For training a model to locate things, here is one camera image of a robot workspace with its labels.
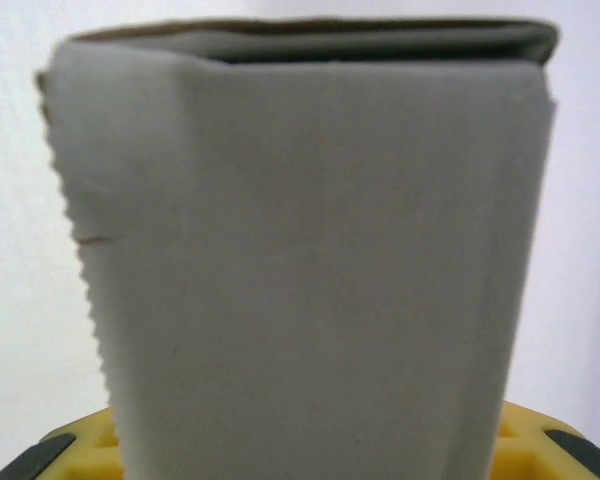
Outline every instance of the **gray paper wrapping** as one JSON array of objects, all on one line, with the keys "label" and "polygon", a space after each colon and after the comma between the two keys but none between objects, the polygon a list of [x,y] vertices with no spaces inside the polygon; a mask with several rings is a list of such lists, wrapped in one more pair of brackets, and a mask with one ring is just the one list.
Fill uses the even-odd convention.
[{"label": "gray paper wrapping", "polygon": [[126,478],[484,476],[541,67],[186,41],[70,41],[45,87]]}]

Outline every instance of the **folded paper flap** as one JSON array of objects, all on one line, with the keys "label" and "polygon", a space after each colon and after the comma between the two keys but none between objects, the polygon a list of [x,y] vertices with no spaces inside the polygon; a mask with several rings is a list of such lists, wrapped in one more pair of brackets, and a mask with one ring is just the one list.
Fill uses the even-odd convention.
[{"label": "folded paper flap", "polygon": [[530,21],[208,20],[109,30],[74,40],[169,49],[177,45],[170,40],[183,36],[192,53],[229,63],[525,59],[542,65],[558,35],[554,27]]},{"label": "folded paper flap", "polygon": [[[453,138],[459,137],[456,140],[460,142],[459,144],[472,144],[473,140],[470,136],[463,135],[463,130],[458,130],[457,127],[455,129],[448,128],[438,119],[438,108],[444,108],[448,112],[447,115],[473,118],[474,116],[480,117],[485,113],[478,104],[491,101],[495,97],[500,97],[503,101],[511,97],[513,101],[513,97],[522,96],[523,100],[528,100],[529,95],[532,95],[533,105],[540,109],[546,108],[547,105],[542,73],[535,65],[526,62],[516,62],[507,66],[483,64],[483,68],[477,73],[474,71],[474,67],[464,64],[451,70],[443,64],[369,67],[377,69],[375,73],[365,66],[364,72],[366,73],[361,72],[360,74],[350,74],[350,68],[332,65],[329,67],[329,73],[325,74],[321,73],[324,68],[321,65],[296,65],[291,69],[296,73],[288,73],[291,71],[290,69],[280,70],[273,65],[262,66],[258,68],[257,72],[254,72],[249,68],[208,69],[204,62],[199,62],[197,58],[169,56],[171,57],[169,61],[174,62],[175,65],[168,63],[168,66],[164,66],[164,68],[170,75],[166,73],[157,75],[153,73],[152,69],[159,68],[155,63],[159,55],[160,52],[144,52],[138,49],[71,44],[56,59],[55,69],[51,75],[52,79],[57,76],[62,78],[68,70],[73,72],[72,83],[66,80],[66,76],[65,80],[59,82],[63,85],[64,96],[62,98],[66,99],[64,101],[65,108],[74,103],[70,90],[80,90],[82,96],[91,98],[90,101],[85,102],[79,112],[73,114],[72,122],[63,122],[65,125],[62,128],[63,136],[69,138],[69,130],[76,130],[79,125],[91,126],[86,136],[83,135],[85,130],[81,127],[71,133],[71,135],[75,135],[71,137],[74,142],[90,144],[91,147],[88,149],[90,150],[89,154],[73,156],[69,165],[72,169],[76,169],[80,164],[82,173],[74,182],[65,184],[65,188],[76,189],[73,191],[74,195],[80,195],[80,208],[84,207],[87,199],[98,202],[98,208],[94,210],[97,213],[89,216],[88,228],[85,227],[85,216],[80,216],[83,231],[77,232],[79,239],[101,236],[102,229],[97,226],[108,223],[128,229],[132,225],[133,228],[136,228],[138,222],[150,221],[153,227],[157,228],[167,217],[160,214],[149,220],[148,212],[153,211],[154,206],[136,208],[149,202],[148,191],[158,181],[163,181],[164,177],[169,175],[171,168],[181,169],[183,165],[188,165],[190,162],[191,168],[195,166],[197,175],[199,175],[203,166],[207,164],[213,164],[216,167],[223,165],[226,158],[231,159],[227,168],[236,169],[236,172],[240,173],[242,181],[249,179],[253,184],[245,183],[243,185],[244,187],[248,185],[253,187],[248,192],[243,192],[238,188],[239,185],[236,185],[233,196],[240,193],[244,194],[245,198],[238,202],[233,210],[220,215],[214,224],[214,228],[222,228],[225,231],[226,242],[243,241],[241,235],[244,232],[236,231],[236,225],[240,225],[240,219],[244,217],[241,215],[237,215],[237,218],[233,217],[235,212],[250,205],[249,199],[254,196],[256,198],[263,195],[264,198],[275,196],[276,201],[272,201],[272,210],[268,211],[267,215],[273,215],[273,211],[277,212],[278,208],[280,212],[283,211],[282,207],[286,209],[284,215],[280,213],[278,226],[298,225],[296,217],[308,214],[308,212],[304,212],[306,199],[300,196],[301,201],[295,201],[293,195],[298,194],[298,189],[304,192],[300,186],[305,189],[309,188],[308,185],[316,184],[320,177],[316,173],[315,178],[310,182],[301,183],[304,181],[304,177],[300,175],[298,165],[303,165],[303,168],[306,169],[314,162],[302,159],[298,159],[297,163],[292,162],[291,158],[294,158],[296,154],[287,152],[289,147],[285,141],[296,142],[295,149],[307,152],[306,156],[309,159],[315,159],[317,156],[315,152],[319,152],[325,144],[337,143],[333,137],[335,136],[334,129],[339,124],[339,117],[327,116],[332,109],[336,109],[335,105],[338,103],[336,98],[340,98],[343,102],[337,107],[340,116],[356,115],[356,112],[363,111],[367,112],[365,115],[370,115],[375,111],[375,108],[372,109],[372,107],[376,104],[389,104],[391,101],[396,101],[402,106],[402,111],[405,113],[403,115],[392,114],[396,118],[393,123],[389,122],[386,125],[377,123],[361,128],[355,138],[349,138],[349,133],[345,132],[341,139],[347,144],[358,145],[359,149],[368,149],[370,148],[368,145],[377,145],[373,147],[373,151],[382,156],[392,155],[393,149],[396,148],[395,140],[390,136],[391,132],[397,130],[400,132],[398,136],[411,138],[411,144],[417,145],[418,137],[425,135],[427,129],[430,128],[427,125],[434,123],[438,124],[437,128],[440,132],[445,132],[445,135]],[[105,61],[116,65],[116,71],[109,70],[104,74],[106,82],[103,81],[96,85],[92,80],[83,80],[89,79],[90,72]],[[127,78],[134,78],[135,89],[128,89]],[[336,88],[341,82],[347,87]],[[376,87],[376,84],[384,85],[384,87]],[[409,85],[409,87],[403,89],[399,87],[401,84]],[[389,97],[392,100],[380,94],[383,88],[391,89],[392,93],[389,94]],[[351,89],[360,92],[359,95],[362,95],[360,101],[347,100],[344,102],[348,95],[346,91]],[[59,92],[56,91],[49,100],[57,99],[58,95]],[[475,98],[476,102],[476,105],[472,107],[471,115],[465,111],[465,107],[454,106],[456,98],[467,95]],[[439,104],[440,107],[432,108],[428,112],[420,112],[419,103],[414,101],[414,97],[419,96],[436,98],[436,104]],[[304,100],[295,101],[291,100],[292,98]],[[100,109],[103,107],[100,99],[106,99],[107,107],[111,110],[102,118],[100,118]],[[170,105],[169,109],[164,108],[167,104]],[[509,110],[510,116],[517,115],[511,108]],[[52,109],[52,112],[59,115],[57,108]],[[411,117],[406,112],[418,112],[420,122],[424,123],[419,126],[410,125]],[[204,122],[200,123],[199,120],[196,120],[197,116],[201,116]],[[268,133],[261,135],[255,132],[248,135],[246,132],[250,131],[249,124],[252,122],[263,122],[262,128]],[[165,123],[174,126],[163,132]],[[290,129],[289,125],[295,123],[304,125],[304,127],[301,130],[298,130],[300,127]],[[487,123],[490,126],[495,125],[494,121]],[[186,135],[177,133],[181,129],[181,125],[189,124],[196,126],[189,128]],[[334,127],[327,129],[324,126],[326,124],[333,124]],[[405,125],[410,125],[408,130],[405,129]],[[323,139],[325,134],[321,133],[321,128],[328,131],[331,138]],[[497,138],[498,132],[492,132],[491,135],[492,138]],[[147,146],[144,142],[138,141],[138,137],[150,138],[151,142]],[[300,138],[304,139],[302,145],[298,143]],[[176,152],[187,151],[192,148],[192,145],[195,145],[198,152],[207,152],[203,149],[215,152],[219,148],[219,144],[217,141],[212,141],[213,139],[231,139],[226,143],[225,140],[220,141],[225,157],[216,159],[207,153],[197,153],[195,158],[187,159],[182,164],[184,160],[179,160],[175,155]],[[94,155],[98,156],[99,152],[119,148],[118,145],[125,145],[124,155],[106,162],[94,161]],[[60,145],[56,145],[55,148],[56,153],[62,153],[58,150]],[[280,154],[272,155],[273,151],[278,151]],[[335,160],[329,159],[327,162],[327,159],[324,159],[323,161],[326,164]],[[349,158],[342,168],[353,168],[354,163],[354,159]],[[322,172],[324,168],[315,167],[316,172]],[[409,166],[409,162],[404,162],[404,165],[401,166],[401,169],[411,169],[410,177],[412,178],[414,177],[413,168]],[[278,175],[275,182],[271,181],[274,174]],[[187,182],[188,179],[183,174],[171,179],[169,181],[170,189],[161,192],[160,204],[178,209],[183,196],[191,200],[193,194],[189,192],[189,187],[186,186]],[[210,184],[210,180],[198,184],[196,192],[205,191],[206,186]],[[221,191],[221,188],[212,190],[217,192]],[[417,197],[416,190],[417,188],[414,186],[410,190],[410,195]],[[380,229],[384,228],[383,222],[387,221],[387,218],[382,215],[383,208],[387,207],[389,199],[401,197],[401,195],[389,195],[392,192],[383,194],[382,191],[367,191],[364,196],[360,195],[358,201],[365,198],[368,202],[377,201],[379,204],[374,209],[356,210],[352,208],[358,213],[365,212],[363,217],[355,217],[356,228],[373,230],[376,225],[379,225]],[[209,198],[215,198],[213,192],[207,192],[207,194],[210,196],[207,197],[207,200],[201,200],[201,204],[209,202]],[[318,198],[323,198],[319,192],[316,192],[316,195]],[[306,198],[313,198],[313,196],[307,195]],[[218,205],[226,203],[226,199],[223,202],[222,197],[215,201]],[[398,209],[398,205],[402,205],[402,200],[396,200],[396,209]],[[347,217],[347,220],[353,222],[354,217]],[[329,224],[324,228],[336,225]],[[306,225],[303,228],[304,231],[294,231],[292,236],[307,233]]]}]

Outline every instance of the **yellow plastic base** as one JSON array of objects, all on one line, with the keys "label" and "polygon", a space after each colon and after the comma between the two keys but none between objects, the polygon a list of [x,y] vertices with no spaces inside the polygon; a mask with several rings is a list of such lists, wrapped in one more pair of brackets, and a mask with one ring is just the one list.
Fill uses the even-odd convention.
[{"label": "yellow plastic base", "polygon": [[[562,422],[505,402],[490,480],[595,480],[595,475],[545,435],[552,429],[581,436]],[[122,480],[110,409],[59,428],[44,439],[62,433],[72,433],[76,440],[37,480]]]}]

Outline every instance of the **white background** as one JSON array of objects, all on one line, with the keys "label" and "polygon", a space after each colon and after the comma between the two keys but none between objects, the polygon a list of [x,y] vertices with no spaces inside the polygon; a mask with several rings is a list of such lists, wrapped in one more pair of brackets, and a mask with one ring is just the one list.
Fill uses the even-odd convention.
[{"label": "white background", "polygon": [[521,15],[561,26],[549,68],[560,108],[507,398],[600,442],[600,0],[284,3],[0,2],[0,468],[107,402],[33,72],[70,33],[208,15]]}]

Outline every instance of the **box top edge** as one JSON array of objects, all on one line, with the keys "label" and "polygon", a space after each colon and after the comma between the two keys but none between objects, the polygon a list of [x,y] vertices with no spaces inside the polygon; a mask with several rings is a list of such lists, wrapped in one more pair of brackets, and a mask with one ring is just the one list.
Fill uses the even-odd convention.
[{"label": "box top edge", "polygon": [[[87,32],[72,37],[71,41],[107,42],[125,39],[165,37],[194,32],[219,32],[255,37],[289,37],[303,35],[358,34],[358,33],[395,33],[404,32],[419,35],[424,32],[457,34],[458,41],[471,33],[488,34],[483,36],[484,48],[492,42],[510,44],[506,58],[532,61],[541,66],[551,58],[558,42],[558,30],[555,26],[529,19],[498,18],[307,18],[285,20],[261,19],[201,19],[196,21],[169,22],[126,26]],[[471,49],[476,47],[472,42]]]}]

